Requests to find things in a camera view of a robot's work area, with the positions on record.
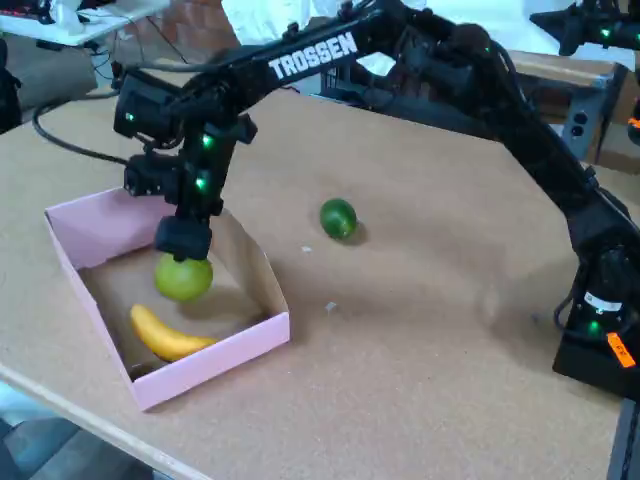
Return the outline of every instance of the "cardboard box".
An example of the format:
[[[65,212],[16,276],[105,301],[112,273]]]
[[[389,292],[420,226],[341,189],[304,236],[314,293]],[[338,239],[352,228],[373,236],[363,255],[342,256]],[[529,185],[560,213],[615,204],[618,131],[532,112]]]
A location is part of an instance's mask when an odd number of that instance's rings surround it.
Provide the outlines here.
[[[609,125],[602,141],[600,157],[593,163],[619,172],[640,174],[640,146],[629,138],[627,125]]]
[[[45,212],[54,247],[78,298],[141,410],[287,342],[289,311],[266,255],[225,211],[211,220],[212,288],[176,304],[156,292],[156,226],[175,207],[122,189]],[[129,310],[151,308],[169,326],[220,341],[177,362],[159,360],[136,336]]]

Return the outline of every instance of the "brick wall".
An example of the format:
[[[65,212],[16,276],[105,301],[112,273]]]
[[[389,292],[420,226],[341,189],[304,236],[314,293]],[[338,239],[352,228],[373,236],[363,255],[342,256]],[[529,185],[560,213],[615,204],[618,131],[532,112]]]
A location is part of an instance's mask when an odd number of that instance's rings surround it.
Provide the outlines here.
[[[171,6],[152,16],[167,39],[185,54],[209,56],[238,45],[220,0],[171,0]],[[146,19],[136,23],[145,47],[164,42]],[[127,32],[135,34],[132,26]]]

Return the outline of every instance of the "black cable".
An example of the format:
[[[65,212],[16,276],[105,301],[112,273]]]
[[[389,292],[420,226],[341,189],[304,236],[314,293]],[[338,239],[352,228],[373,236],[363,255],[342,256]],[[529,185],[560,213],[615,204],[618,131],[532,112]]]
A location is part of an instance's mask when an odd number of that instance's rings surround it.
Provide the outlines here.
[[[104,67],[110,61],[111,61],[111,52],[108,52],[107,59],[104,62],[102,62],[100,65],[94,65],[93,69],[97,71],[98,68]]]
[[[82,97],[78,97],[75,98],[74,100],[78,100],[78,101],[88,101],[88,100],[100,100],[100,99],[105,99],[105,98],[112,98],[114,96],[117,96],[118,92],[109,92],[109,93],[98,93],[98,94],[93,94],[93,95],[85,95]],[[56,137],[55,135],[52,135],[51,133],[47,132],[42,125],[40,124],[40,116],[43,113],[46,113],[48,111],[50,111],[51,109],[61,105],[62,103],[64,103],[63,101],[59,101],[53,104],[48,104],[48,105],[42,105],[40,107],[37,107],[34,111],[33,111],[33,128],[35,129],[35,131],[38,133],[38,135],[40,135],[42,138],[44,138],[45,140],[53,143],[54,145],[57,145],[60,148],[64,148],[65,150],[69,150],[71,152],[74,153],[78,153],[80,155],[85,155],[87,157],[92,157],[92,158],[97,158],[98,160],[104,160],[107,162],[111,162],[111,163],[117,163],[119,165],[128,165],[129,162],[124,160],[123,158],[120,157],[115,157],[112,155],[107,155],[106,153],[100,153],[100,152],[96,152],[94,150],[89,150],[87,148],[83,148],[83,147],[79,147],[77,145],[73,145],[69,142],[66,142],[58,137]]]
[[[560,304],[553,311],[553,323],[555,324],[556,327],[558,327],[558,330],[560,331],[563,331],[563,332],[566,331],[565,325],[560,321],[560,315],[562,315],[562,312],[564,311],[564,309],[567,308],[567,306],[572,301],[573,301],[573,289],[571,289],[571,291],[566,296],[566,298],[562,300],[562,302],[560,302]]]
[[[369,5],[371,5],[374,2],[374,0],[363,0],[362,2],[360,2],[358,5],[356,5],[355,7],[353,7],[353,10],[356,12],[359,12],[360,10],[364,10],[365,8],[367,8]]]
[[[182,52],[180,52],[180,50],[178,50],[178,48],[171,43],[171,41],[167,38],[167,36],[162,33],[162,30],[160,30],[160,27],[158,27],[158,25],[156,25],[156,23],[151,20],[151,18],[146,17],[147,21],[153,26],[153,28],[155,28],[156,32],[158,32],[158,35],[160,35],[162,37],[162,39],[166,42],[167,45],[169,45],[171,47],[171,49],[176,52],[176,54],[182,59],[182,61],[189,65],[189,62],[187,61],[186,58],[184,58],[184,55],[182,55]]]
[[[120,40],[120,37],[118,36],[118,32],[114,32],[113,34],[113,50],[111,52],[111,55],[113,55],[113,59],[116,59],[116,50],[118,49],[118,40]]]
[[[621,216],[624,219],[624,221],[633,230],[633,233],[635,233],[636,236],[640,238],[640,228],[635,224],[635,222],[631,220],[628,216],[626,216],[624,212],[620,210],[618,206],[615,203],[613,203],[611,199],[607,197],[607,195],[601,189],[596,188],[595,192],[596,192],[596,195],[598,195],[600,199],[604,201],[604,203],[606,203],[610,209],[612,209],[614,212],[616,212],[619,216]]]
[[[300,90],[293,85],[285,85],[284,87],[280,87],[280,90],[292,90],[296,93],[300,93]]]
[[[100,75],[102,78],[104,78],[105,80],[109,80],[110,82],[112,82],[112,81],[113,81],[113,77],[109,78],[109,77],[107,77],[107,76],[103,75],[102,73],[100,73],[100,71],[99,71],[97,68],[94,68],[94,71],[95,71],[98,75]]]

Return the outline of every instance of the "green apple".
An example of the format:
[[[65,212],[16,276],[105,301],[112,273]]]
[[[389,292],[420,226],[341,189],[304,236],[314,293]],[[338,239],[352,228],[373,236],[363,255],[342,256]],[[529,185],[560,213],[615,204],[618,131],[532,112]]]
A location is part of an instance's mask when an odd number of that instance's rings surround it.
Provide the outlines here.
[[[173,255],[165,253],[160,257],[155,272],[156,288],[167,298],[176,302],[193,300],[211,286],[213,267],[209,260],[176,262]]]

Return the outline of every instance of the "white sticker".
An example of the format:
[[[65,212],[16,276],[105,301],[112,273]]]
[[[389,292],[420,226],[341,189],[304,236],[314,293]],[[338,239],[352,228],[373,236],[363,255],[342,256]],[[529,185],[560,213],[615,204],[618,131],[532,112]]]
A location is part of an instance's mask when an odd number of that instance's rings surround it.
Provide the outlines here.
[[[622,303],[607,302],[589,292],[585,293],[584,299],[596,309],[598,315],[602,315],[604,312],[619,312],[622,308]]]

